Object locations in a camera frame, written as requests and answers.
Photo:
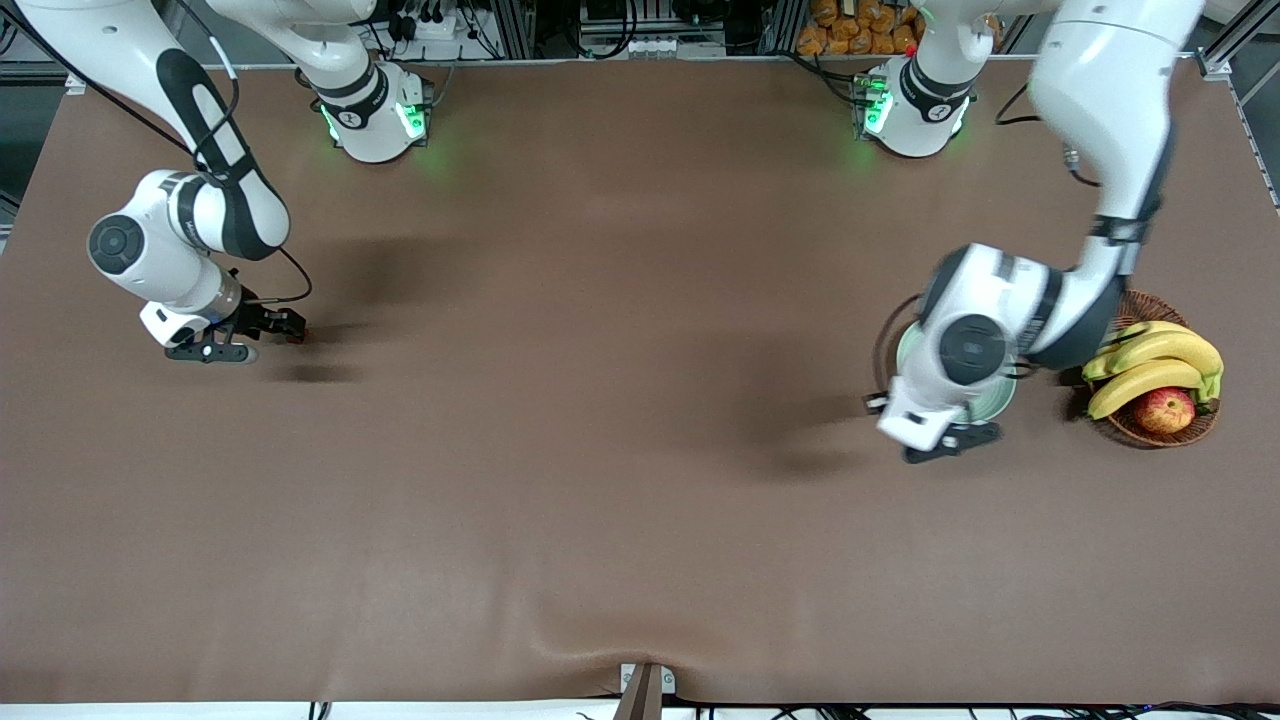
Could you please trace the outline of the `aluminium frame corner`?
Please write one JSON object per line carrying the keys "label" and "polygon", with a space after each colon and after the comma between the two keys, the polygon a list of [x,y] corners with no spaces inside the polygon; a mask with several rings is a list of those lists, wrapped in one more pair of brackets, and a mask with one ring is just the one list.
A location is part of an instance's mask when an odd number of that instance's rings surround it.
{"label": "aluminium frame corner", "polygon": [[54,87],[82,95],[86,85],[22,33],[0,38],[0,87]]}
{"label": "aluminium frame corner", "polygon": [[1228,82],[1236,105],[1245,109],[1270,86],[1280,87],[1280,6],[1211,5],[1190,50],[1204,78]]}

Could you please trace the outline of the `metal table clamp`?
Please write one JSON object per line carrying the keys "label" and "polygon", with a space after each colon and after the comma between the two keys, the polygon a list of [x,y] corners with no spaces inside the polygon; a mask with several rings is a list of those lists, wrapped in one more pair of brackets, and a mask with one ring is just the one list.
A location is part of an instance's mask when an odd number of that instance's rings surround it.
{"label": "metal table clamp", "polygon": [[664,698],[675,696],[675,671],[659,664],[623,664],[620,702],[612,720],[662,720]]}

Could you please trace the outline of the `white socket strip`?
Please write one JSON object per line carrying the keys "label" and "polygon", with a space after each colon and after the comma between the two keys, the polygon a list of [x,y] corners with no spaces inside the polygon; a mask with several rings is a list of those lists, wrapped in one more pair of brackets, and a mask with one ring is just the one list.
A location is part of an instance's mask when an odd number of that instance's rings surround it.
{"label": "white socket strip", "polygon": [[727,56],[727,49],[705,35],[652,35],[630,41],[623,56],[631,60],[700,60]]}

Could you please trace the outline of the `brown table mat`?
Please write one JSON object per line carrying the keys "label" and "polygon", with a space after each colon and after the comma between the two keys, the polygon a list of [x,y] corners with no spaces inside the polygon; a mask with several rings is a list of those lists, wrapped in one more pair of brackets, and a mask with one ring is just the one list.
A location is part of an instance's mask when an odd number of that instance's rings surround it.
{"label": "brown table mat", "polygon": [[65,97],[0,255],[0,702],[1280,703],[1280,217],[1179,65],[1134,286],[1226,361],[1188,448],[1051,373],[908,465],[876,337],[966,242],[1076,260],[1096,195],[989,64],[904,161],[787,61],[466,67],[366,167],[288,70],[241,123],[303,345],[173,363],[84,241],[174,147]]}

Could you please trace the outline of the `light green round plate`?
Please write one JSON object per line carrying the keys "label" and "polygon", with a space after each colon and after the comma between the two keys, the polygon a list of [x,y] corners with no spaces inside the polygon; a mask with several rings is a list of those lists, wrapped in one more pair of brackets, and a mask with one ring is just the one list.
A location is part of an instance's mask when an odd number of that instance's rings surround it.
{"label": "light green round plate", "polygon": [[[895,350],[893,374],[902,373],[906,360],[915,352],[915,347],[923,340],[923,329],[914,322],[899,334],[899,343]],[[1018,380],[1012,374],[1005,373],[998,383],[988,387],[984,392],[970,398],[965,407],[956,415],[954,423],[974,424],[991,421],[1000,415],[1012,401],[1016,392]]]}

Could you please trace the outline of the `yellow banana bunch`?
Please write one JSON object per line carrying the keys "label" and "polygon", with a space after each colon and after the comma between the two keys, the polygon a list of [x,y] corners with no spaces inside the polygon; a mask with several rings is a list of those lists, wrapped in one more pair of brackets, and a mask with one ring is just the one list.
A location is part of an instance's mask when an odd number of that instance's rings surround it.
{"label": "yellow banana bunch", "polygon": [[1139,322],[1119,331],[1082,368],[1093,387],[1087,413],[1101,420],[1167,388],[1185,392],[1196,407],[1215,410],[1224,374],[1217,348],[1194,331],[1171,322]]}

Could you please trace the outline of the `pile of orange bread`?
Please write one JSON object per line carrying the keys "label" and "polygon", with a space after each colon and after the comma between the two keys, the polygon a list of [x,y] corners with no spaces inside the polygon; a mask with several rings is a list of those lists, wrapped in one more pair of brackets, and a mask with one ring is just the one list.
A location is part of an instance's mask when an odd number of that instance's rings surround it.
{"label": "pile of orange bread", "polygon": [[909,55],[927,31],[927,15],[909,0],[808,0],[795,53]]}

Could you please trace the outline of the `brown wicker basket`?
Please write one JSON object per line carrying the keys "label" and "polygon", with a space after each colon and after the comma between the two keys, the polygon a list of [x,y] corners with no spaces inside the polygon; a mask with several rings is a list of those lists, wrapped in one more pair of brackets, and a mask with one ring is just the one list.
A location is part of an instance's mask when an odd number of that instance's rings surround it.
{"label": "brown wicker basket", "polygon": [[[1098,355],[1112,341],[1112,338],[1116,336],[1119,331],[1139,322],[1171,322],[1179,325],[1184,325],[1190,331],[1193,331],[1187,323],[1185,318],[1179,311],[1176,311],[1171,305],[1166,304],[1164,300],[1151,293],[1128,291],[1121,299],[1120,309],[1112,323],[1112,329],[1110,331],[1108,336],[1103,340],[1103,343],[1096,355]],[[1088,383],[1085,383],[1085,387],[1091,392],[1092,397],[1093,387]],[[1112,416],[1107,416],[1101,420],[1093,420],[1093,419],[1091,420],[1102,421],[1111,425],[1112,429],[1116,433],[1119,433],[1129,445],[1143,448],[1185,447],[1198,442],[1199,439],[1203,439],[1212,430],[1213,424],[1216,423],[1219,416],[1219,406],[1220,406],[1219,404],[1215,410],[1210,410],[1207,407],[1198,407],[1196,420],[1187,429],[1176,434],[1152,436],[1149,433],[1143,432],[1134,423],[1132,415],[1132,404],[1126,405],[1124,409],[1121,409],[1119,413],[1115,413]]]}

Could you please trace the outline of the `white power strip with plugs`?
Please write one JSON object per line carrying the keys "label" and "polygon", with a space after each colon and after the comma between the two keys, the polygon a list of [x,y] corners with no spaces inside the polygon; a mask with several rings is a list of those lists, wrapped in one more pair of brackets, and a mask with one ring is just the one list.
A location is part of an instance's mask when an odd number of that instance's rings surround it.
{"label": "white power strip with plugs", "polygon": [[385,10],[396,42],[453,40],[463,22],[460,0],[385,0]]}

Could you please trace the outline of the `red apple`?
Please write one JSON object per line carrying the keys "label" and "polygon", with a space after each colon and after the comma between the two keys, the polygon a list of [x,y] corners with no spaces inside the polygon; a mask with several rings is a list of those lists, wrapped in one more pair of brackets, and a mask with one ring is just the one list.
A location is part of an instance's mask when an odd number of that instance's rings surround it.
{"label": "red apple", "polygon": [[1165,387],[1137,398],[1132,404],[1132,415],[1143,432],[1152,436],[1172,436],[1196,420],[1197,406],[1185,389]]}

